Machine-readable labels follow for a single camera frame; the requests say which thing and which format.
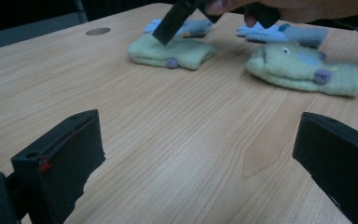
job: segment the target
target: plush toy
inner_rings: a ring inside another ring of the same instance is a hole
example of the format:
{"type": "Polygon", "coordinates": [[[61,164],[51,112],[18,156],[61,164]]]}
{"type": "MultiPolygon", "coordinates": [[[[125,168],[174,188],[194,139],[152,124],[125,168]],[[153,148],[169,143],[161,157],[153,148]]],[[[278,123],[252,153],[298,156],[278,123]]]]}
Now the plush toy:
{"type": "Polygon", "coordinates": [[[196,70],[215,54],[215,47],[194,39],[174,36],[162,45],[151,34],[142,35],[128,46],[128,53],[136,63],[176,68],[178,66],[196,70]]]}
{"type": "MultiPolygon", "coordinates": [[[[159,24],[161,19],[154,19],[146,25],[144,33],[153,33],[159,24]]],[[[176,35],[181,37],[204,37],[212,29],[212,22],[208,19],[205,20],[186,20],[176,35]]]]}
{"type": "Polygon", "coordinates": [[[237,36],[246,37],[250,42],[297,42],[300,46],[319,48],[327,36],[323,28],[297,28],[288,23],[273,25],[268,29],[257,23],[254,27],[240,26],[237,36]]]}
{"type": "Polygon", "coordinates": [[[302,91],[358,95],[358,64],[324,63],[326,55],[293,43],[257,48],[246,68],[267,82],[302,91]]]}

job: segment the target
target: light green cloth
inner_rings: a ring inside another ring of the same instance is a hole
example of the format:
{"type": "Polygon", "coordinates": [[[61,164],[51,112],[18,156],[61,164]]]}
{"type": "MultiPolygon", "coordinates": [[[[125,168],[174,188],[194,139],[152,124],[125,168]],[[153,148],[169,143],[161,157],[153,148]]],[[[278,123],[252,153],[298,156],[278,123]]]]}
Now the light green cloth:
{"type": "Polygon", "coordinates": [[[302,91],[358,95],[358,64],[324,63],[325,55],[291,43],[268,43],[254,51],[246,68],[267,82],[302,91]],[[327,74],[322,80],[318,74],[327,74]]]}
{"type": "Polygon", "coordinates": [[[164,46],[151,34],[145,34],[129,45],[128,54],[136,63],[174,68],[170,65],[173,59],[178,66],[196,70],[204,61],[214,56],[215,47],[179,36],[174,36],[167,46],[164,46]]]}

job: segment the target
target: table surface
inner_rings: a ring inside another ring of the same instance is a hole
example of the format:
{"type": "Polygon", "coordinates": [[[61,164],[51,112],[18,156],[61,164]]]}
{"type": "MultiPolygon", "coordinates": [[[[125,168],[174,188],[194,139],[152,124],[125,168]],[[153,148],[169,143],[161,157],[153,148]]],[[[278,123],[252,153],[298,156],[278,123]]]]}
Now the table surface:
{"type": "MultiPolygon", "coordinates": [[[[237,14],[201,39],[217,53],[197,71],[133,63],[127,46],[169,8],[136,8],[0,48],[0,172],[9,175],[10,158],[62,120],[98,109],[107,160],[65,223],[350,223],[292,151],[304,111],[358,130],[358,97],[288,90],[249,74],[244,65],[259,44],[235,36],[237,14]],[[96,28],[111,30],[86,35],[96,28]]],[[[358,34],[329,29],[320,50],[328,62],[358,63],[358,34]]]]}

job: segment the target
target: toy eye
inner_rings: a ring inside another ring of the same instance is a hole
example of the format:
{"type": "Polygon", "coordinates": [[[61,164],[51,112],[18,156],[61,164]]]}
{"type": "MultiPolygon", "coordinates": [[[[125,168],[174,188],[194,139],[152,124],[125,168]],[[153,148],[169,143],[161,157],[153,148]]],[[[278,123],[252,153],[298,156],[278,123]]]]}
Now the toy eye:
{"type": "Polygon", "coordinates": [[[289,50],[289,48],[283,48],[283,52],[288,54],[288,53],[290,53],[290,50],[289,50]]]}

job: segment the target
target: wood grain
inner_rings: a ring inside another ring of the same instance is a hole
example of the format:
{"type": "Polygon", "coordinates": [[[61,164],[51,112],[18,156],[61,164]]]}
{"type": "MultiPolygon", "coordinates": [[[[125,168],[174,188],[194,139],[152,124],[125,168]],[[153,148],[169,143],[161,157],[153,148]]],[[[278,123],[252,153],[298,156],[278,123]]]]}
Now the wood grain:
{"type": "MultiPolygon", "coordinates": [[[[201,39],[217,54],[195,72],[133,63],[127,46],[169,8],[1,48],[0,171],[10,174],[9,159],[63,119],[95,108],[107,160],[66,223],[350,223],[291,153],[304,111],[358,130],[358,97],[253,77],[244,65],[259,45],[235,36],[236,14],[201,39]],[[111,31],[86,35],[102,27],[111,31]]],[[[329,29],[321,51],[358,63],[358,34],[329,29]]]]}

